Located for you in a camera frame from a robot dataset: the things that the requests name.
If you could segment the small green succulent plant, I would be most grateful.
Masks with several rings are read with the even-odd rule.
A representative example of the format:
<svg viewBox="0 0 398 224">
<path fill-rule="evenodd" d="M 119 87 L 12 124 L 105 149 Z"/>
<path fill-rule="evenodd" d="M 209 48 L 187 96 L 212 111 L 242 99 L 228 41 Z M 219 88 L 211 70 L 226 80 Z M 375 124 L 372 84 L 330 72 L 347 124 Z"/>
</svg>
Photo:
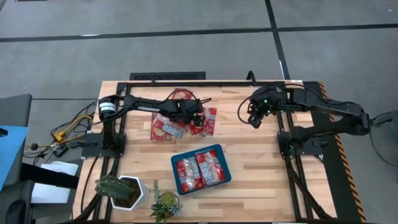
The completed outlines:
<svg viewBox="0 0 398 224">
<path fill-rule="evenodd" d="M 173 192 L 167 190 L 160 193 L 158 180 L 154 181 L 154 203 L 150 207 L 152 210 L 150 217 L 154 218 L 155 224 L 167 223 L 167 220 L 176 216 L 182 207 Z"/>
</svg>

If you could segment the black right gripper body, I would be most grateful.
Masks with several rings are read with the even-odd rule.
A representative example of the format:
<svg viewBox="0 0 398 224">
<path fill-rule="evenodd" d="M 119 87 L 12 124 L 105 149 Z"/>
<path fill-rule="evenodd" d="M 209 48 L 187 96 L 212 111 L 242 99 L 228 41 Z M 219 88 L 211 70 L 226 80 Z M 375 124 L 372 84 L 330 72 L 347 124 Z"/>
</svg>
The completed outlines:
<svg viewBox="0 0 398 224">
<path fill-rule="evenodd" d="M 268 116 L 290 109 L 291 104 L 287 98 L 287 92 L 282 87 L 264 86 L 249 97 L 249 114 Z"/>
</svg>

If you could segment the green cactus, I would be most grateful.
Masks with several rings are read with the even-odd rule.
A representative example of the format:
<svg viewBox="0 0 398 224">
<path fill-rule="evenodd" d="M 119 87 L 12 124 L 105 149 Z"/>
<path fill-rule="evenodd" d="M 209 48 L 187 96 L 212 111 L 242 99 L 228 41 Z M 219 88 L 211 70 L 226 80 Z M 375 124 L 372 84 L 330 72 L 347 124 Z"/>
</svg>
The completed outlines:
<svg viewBox="0 0 398 224">
<path fill-rule="evenodd" d="M 105 175 L 95 180 L 95 191 L 102 196 L 129 200 L 136 191 L 128 182 L 112 175 Z"/>
</svg>

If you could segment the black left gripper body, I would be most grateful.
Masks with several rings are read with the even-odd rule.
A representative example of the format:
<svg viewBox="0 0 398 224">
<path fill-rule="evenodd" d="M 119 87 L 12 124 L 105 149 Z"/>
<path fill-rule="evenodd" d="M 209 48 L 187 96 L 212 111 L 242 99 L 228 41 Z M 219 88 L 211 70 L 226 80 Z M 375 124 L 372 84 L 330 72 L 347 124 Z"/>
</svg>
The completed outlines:
<svg viewBox="0 0 398 224">
<path fill-rule="evenodd" d="M 169 120 L 176 123 L 190 124 L 195 116 L 203 112 L 203 104 L 200 100 L 172 100 L 177 111 L 173 112 Z"/>
</svg>

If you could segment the blue plastic basket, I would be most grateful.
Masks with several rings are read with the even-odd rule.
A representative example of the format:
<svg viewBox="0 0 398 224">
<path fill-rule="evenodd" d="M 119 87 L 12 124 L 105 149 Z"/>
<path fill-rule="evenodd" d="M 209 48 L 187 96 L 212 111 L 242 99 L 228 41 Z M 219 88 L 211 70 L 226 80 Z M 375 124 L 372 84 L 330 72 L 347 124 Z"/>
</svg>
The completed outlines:
<svg viewBox="0 0 398 224">
<path fill-rule="evenodd" d="M 219 144 L 215 144 L 215 145 L 212 145 L 212 146 L 208 146 L 208 147 L 205 147 L 205 148 L 202 148 L 202 149 L 197 149 L 197 150 L 190 151 L 190 152 L 184 152 L 183 154 L 178 154 L 178 155 L 175 155 L 175 156 L 171 157 L 172 169 L 173 169 L 173 172 L 174 172 L 175 182 L 176 182 L 176 186 L 177 186 L 177 192 L 180 195 L 185 195 L 185 194 L 182 193 L 181 186 L 180 186 L 180 180 L 179 180 L 178 173 L 177 173 L 177 161 L 179 161 L 181 159 L 184 159 L 184 158 L 188 158 L 188 157 L 194 157 L 195 158 L 195 154 L 196 153 L 199 153 L 199 152 L 202 152 L 202 151 L 206 151 L 206 150 L 209 150 L 209 149 L 215 149 L 216 150 L 218 160 L 220 161 L 221 166 L 224 169 L 225 176 L 226 176 L 226 180 L 224 180 L 224 181 L 222 181 L 222 182 L 220 182 L 218 184 L 215 184 L 215 185 L 220 185 L 220 184 L 227 183 L 227 182 L 231 181 L 231 174 L 230 174 L 227 162 L 226 162 L 226 158 L 224 156 L 224 152 L 222 150 L 222 147 Z M 212 187 L 212 186 L 214 186 L 214 185 L 207 186 L 207 187 L 204 186 L 204 188 L 202 188 L 202 189 L 209 188 L 209 187 Z"/>
</svg>

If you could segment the black power adapter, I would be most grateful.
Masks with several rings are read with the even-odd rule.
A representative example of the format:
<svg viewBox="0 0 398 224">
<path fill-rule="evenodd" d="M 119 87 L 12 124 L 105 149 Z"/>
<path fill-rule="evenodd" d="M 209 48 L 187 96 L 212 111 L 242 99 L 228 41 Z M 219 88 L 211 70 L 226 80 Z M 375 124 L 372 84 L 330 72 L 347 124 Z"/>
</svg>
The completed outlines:
<svg viewBox="0 0 398 224">
<path fill-rule="evenodd" d="M 52 154 L 53 154 L 55 157 L 61 157 L 61 156 L 63 156 L 67 151 L 68 151 L 68 146 L 65 145 L 65 144 L 61 144 L 61 145 L 58 145 L 58 146 L 55 146 L 55 147 L 54 147 L 54 150 L 53 150 L 53 153 L 52 153 Z"/>
</svg>

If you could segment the white hexagonal plant pot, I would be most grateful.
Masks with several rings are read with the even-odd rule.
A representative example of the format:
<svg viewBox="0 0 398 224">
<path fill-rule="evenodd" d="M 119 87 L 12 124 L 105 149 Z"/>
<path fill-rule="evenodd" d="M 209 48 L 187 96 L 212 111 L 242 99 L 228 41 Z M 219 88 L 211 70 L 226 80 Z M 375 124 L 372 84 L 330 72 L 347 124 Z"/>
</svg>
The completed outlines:
<svg viewBox="0 0 398 224">
<path fill-rule="evenodd" d="M 143 181 L 140 180 L 138 177 L 120 175 L 119 179 L 132 184 L 133 189 L 135 189 L 136 191 L 132 195 L 132 200 L 127 202 L 111 198 L 112 207 L 114 209 L 131 211 L 146 204 L 149 196 L 148 185 L 143 183 Z"/>
</svg>

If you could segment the black mat with hazard stripes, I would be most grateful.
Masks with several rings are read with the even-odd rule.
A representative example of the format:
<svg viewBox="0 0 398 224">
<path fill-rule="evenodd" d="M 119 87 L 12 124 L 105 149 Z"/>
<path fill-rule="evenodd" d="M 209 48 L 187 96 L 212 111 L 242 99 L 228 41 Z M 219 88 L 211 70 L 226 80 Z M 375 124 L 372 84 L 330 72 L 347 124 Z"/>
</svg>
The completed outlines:
<svg viewBox="0 0 398 224">
<path fill-rule="evenodd" d="M 365 223 L 361 201 L 348 165 L 339 135 L 321 138 L 328 143 L 322 148 L 323 165 L 328 179 L 337 218 L 346 222 Z"/>
</svg>

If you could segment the blue board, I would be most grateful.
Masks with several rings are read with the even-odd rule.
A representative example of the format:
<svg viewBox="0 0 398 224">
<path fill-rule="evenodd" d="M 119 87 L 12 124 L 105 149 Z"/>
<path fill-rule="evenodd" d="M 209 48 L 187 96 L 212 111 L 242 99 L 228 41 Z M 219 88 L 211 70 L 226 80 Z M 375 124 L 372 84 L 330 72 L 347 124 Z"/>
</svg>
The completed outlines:
<svg viewBox="0 0 398 224">
<path fill-rule="evenodd" d="M 28 131 L 25 126 L 0 125 L 0 191 Z"/>
</svg>

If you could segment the white paper sheets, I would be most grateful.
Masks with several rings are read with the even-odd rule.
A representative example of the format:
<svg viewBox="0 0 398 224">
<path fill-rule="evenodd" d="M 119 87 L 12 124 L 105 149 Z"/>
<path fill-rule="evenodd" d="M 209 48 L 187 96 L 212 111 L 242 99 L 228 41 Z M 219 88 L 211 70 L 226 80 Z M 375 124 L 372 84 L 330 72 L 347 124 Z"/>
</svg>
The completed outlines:
<svg viewBox="0 0 398 224">
<path fill-rule="evenodd" d="M 49 164 L 42 164 L 43 169 L 61 172 L 63 174 L 75 175 L 78 170 L 77 164 L 53 161 Z M 31 203 L 67 203 L 70 189 L 56 187 L 48 184 L 34 184 Z"/>
</svg>

